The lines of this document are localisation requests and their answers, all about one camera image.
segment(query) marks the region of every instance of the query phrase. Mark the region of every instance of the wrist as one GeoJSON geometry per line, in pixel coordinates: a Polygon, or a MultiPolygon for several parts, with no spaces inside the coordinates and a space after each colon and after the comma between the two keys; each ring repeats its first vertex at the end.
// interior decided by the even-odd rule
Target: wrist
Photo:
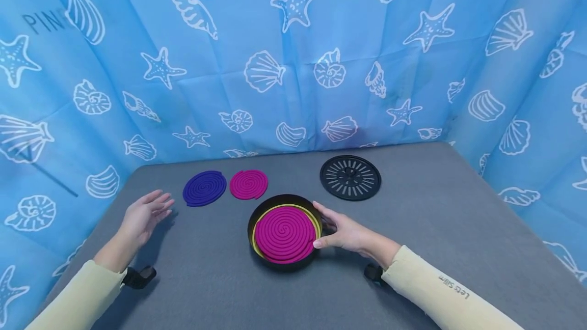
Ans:
{"type": "Polygon", "coordinates": [[[371,232],[365,242],[364,252],[377,261],[383,270],[387,270],[391,266],[395,254],[402,247],[390,238],[375,232],[371,232]]]}
{"type": "Polygon", "coordinates": [[[124,272],[139,250],[134,240],[116,234],[96,254],[94,262],[112,272],[124,272]]]}

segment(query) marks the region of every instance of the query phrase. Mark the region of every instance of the left hand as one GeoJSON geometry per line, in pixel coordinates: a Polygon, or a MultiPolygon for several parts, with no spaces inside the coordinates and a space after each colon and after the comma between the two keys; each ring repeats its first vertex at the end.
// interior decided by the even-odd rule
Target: left hand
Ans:
{"type": "Polygon", "coordinates": [[[169,209],[175,202],[171,194],[155,190],[142,196],[128,207],[117,236],[136,245],[139,249],[147,243],[155,226],[171,214],[169,209]]]}

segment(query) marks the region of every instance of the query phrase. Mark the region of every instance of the right hand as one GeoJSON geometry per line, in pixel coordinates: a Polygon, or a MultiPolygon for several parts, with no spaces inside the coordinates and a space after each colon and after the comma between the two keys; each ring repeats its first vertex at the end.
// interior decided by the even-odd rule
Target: right hand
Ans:
{"type": "Polygon", "coordinates": [[[364,257],[371,257],[385,269],[391,265],[395,254],[401,248],[397,242],[361,226],[346,215],[336,213],[318,202],[313,202],[313,205],[325,218],[327,226],[335,230],[335,233],[314,241],[316,249],[338,247],[359,253],[364,257]]]}

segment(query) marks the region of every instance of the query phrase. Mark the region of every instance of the black lid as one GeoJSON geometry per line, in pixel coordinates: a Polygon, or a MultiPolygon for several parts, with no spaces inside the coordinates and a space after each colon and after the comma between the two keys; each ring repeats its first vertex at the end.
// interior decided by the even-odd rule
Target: black lid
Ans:
{"type": "Polygon", "coordinates": [[[330,194],[352,201],[372,198],[381,187],[381,175],[373,163],[351,155],[327,160],[320,170],[320,181],[330,194]]]}

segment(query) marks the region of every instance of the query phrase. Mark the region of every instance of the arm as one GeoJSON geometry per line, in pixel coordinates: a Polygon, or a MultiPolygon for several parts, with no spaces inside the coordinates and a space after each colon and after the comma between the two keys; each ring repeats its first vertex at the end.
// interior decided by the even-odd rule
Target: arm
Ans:
{"type": "Polygon", "coordinates": [[[406,246],[400,246],[316,202],[314,207],[336,229],[335,234],[314,242],[316,248],[338,246],[373,258],[385,270],[382,279],[424,310],[441,329],[523,330],[500,310],[406,246]]]}
{"type": "Polygon", "coordinates": [[[166,218],[174,200],[153,191],[128,207],[116,235],[84,264],[53,302],[26,330],[86,330],[116,299],[126,268],[146,244],[157,223],[166,218]]]}

